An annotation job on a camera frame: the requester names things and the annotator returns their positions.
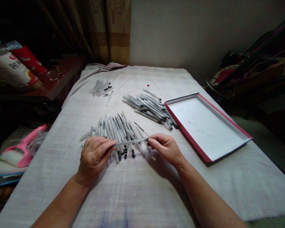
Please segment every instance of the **brown curtain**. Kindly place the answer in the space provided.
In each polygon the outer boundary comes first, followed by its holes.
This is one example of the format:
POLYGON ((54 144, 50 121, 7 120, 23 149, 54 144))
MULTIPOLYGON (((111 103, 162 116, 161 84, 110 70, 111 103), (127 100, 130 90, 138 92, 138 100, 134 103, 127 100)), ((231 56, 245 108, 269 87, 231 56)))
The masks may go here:
POLYGON ((91 61, 129 64, 131 0, 35 0, 63 47, 91 61))

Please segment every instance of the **forearm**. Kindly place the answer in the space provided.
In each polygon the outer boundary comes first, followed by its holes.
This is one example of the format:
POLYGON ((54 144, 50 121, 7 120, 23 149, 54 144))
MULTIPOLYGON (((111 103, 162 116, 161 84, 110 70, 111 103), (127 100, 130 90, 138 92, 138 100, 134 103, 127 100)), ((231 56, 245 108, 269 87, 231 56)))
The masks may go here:
POLYGON ((70 227, 88 189, 72 176, 32 227, 70 227))
POLYGON ((246 227, 185 158, 176 170, 202 227, 246 227))

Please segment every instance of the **person's left hand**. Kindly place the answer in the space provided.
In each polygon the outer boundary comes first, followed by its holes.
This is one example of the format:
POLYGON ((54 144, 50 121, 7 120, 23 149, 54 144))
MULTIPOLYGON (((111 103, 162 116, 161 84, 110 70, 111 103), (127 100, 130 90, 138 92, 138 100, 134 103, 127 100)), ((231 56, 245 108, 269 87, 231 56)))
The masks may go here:
POLYGON ((103 171, 106 163, 116 147, 117 141, 92 136, 85 141, 81 152, 80 165, 76 174, 76 182, 83 187, 90 187, 103 171))

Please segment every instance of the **table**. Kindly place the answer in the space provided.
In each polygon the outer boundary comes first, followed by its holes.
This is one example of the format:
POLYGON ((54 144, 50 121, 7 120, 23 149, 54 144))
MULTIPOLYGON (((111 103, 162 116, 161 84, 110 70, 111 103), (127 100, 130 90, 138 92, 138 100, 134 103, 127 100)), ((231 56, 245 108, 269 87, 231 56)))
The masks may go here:
MULTIPOLYGON (((244 220, 285 215, 285 175, 250 141, 219 162, 206 165, 179 130, 137 114, 121 101, 148 90, 163 101, 200 92, 219 105, 184 69, 128 66, 109 72, 87 66, 70 91, 62 111, 35 158, 0 214, 0 227, 29 227, 57 196, 79 166, 81 136, 100 117, 122 109, 149 135, 163 133, 175 138, 187 160, 210 186, 244 220), (93 97, 96 80, 109 80, 114 94, 93 97)), ((73 227, 193 227, 190 201, 173 167, 156 152, 156 161, 143 158, 112 162, 92 185, 73 227)))
POLYGON ((20 101, 53 101, 72 77, 83 69, 86 58, 84 55, 64 55, 63 60, 52 60, 62 63, 66 69, 56 81, 51 83, 43 83, 43 85, 33 91, 20 93, 14 89, 8 91, 0 91, 0 99, 2 100, 20 100, 20 101))

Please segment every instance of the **pink lint roller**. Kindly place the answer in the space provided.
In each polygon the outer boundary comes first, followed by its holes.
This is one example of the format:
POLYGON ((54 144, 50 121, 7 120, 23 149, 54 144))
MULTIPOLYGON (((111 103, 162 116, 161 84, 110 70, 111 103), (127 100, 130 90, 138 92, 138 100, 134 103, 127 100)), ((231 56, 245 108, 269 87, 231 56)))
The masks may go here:
POLYGON ((16 146, 8 147, 1 155, 1 159, 18 167, 28 166, 33 159, 29 154, 29 151, 26 149, 28 143, 32 141, 38 135, 38 132, 43 132, 47 128, 46 124, 41 125, 40 127, 33 130, 29 133, 21 142, 16 146))

